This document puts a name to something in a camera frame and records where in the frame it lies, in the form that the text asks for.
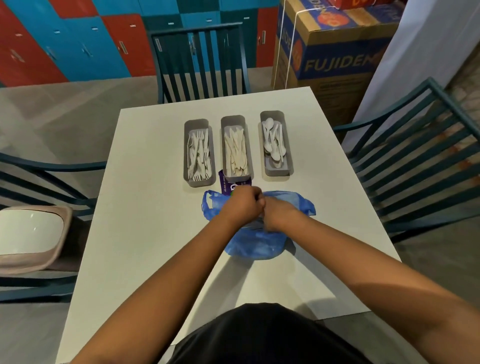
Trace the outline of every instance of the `gray floor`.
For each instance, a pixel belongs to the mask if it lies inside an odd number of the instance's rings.
[[[252,90],[269,90],[270,74],[271,68],[249,70]],[[53,163],[105,160],[120,109],[156,100],[154,77],[0,89],[0,151]],[[89,196],[101,178],[101,172],[65,176]],[[396,247],[406,264],[480,308],[479,236],[480,219],[473,219]],[[62,303],[0,305],[0,363],[54,363],[67,312]],[[372,313],[324,324],[376,364],[425,363]]]

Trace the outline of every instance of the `purple package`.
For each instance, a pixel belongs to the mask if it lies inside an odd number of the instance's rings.
[[[220,177],[220,185],[222,187],[222,194],[225,196],[230,196],[237,186],[242,186],[244,184],[249,184],[250,186],[252,185],[252,179],[249,178],[248,181],[245,182],[238,182],[238,183],[230,183],[227,181],[225,178],[225,175],[223,174],[223,170],[218,172],[218,176]]]

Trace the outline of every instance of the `gray cutlery tray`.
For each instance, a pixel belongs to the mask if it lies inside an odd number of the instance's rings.
[[[250,140],[248,138],[248,129],[247,124],[245,123],[245,118],[241,115],[232,115],[232,116],[224,116],[221,121],[221,139],[222,139],[222,166],[223,166],[223,173],[225,175],[225,179],[230,183],[239,183],[248,181],[249,178],[253,179],[253,166],[252,166],[252,156],[250,154]],[[227,176],[227,154],[225,153],[225,130],[229,131],[233,126],[241,126],[243,128],[243,135],[245,136],[245,148],[247,154],[247,165],[248,165],[248,172],[246,176],[240,177],[228,177]]]
[[[188,138],[193,135],[193,132],[198,129],[208,129],[208,144],[210,148],[210,160],[212,162],[212,175],[210,178],[203,181],[189,181],[188,179],[188,165],[187,165],[187,143]],[[188,183],[190,187],[205,187],[210,186],[215,183],[216,172],[215,172],[215,154],[213,153],[213,132],[212,128],[208,125],[207,119],[195,119],[188,120],[185,122],[183,127],[183,179]]]
[[[283,145],[285,146],[287,153],[283,158],[283,164],[280,168],[274,167],[272,157],[269,154],[267,154],[264,150],[264,135],[263,135],[262,121],[265,121],[268,118],[272,118],[273,120],[278,121],[280,124],[282,124]],[[293,174],[293,161],[292,161],[292,153],[290,150],[290,143],[288,141],[288,132],[287,132],[287,124],[285,123],[285,115],[278,110],[262,111],[260,113],[260,130],[262,130],[262,141],[261,141],[262,144],[260,145],[260,149],[263,151],[265,174],[269,177],[291,176]]]

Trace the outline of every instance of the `fujiden box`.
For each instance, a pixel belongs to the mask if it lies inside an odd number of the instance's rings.
[[[310,86],[332,126],[351,122],[403,8],[396,1],[342,11],[328,0],[281,0],[272,86]]]
[[[389,4],[393,0],[329,0],[337,9],[354,9],[366,6]]]

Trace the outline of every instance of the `white wall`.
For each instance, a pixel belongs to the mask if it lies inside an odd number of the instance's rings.
[[[479,40],[478,0],[409,0],[354,121],[377,115],[429,76],[446,86]],[[364,132],[349,132],[343,149],[349,151]]]

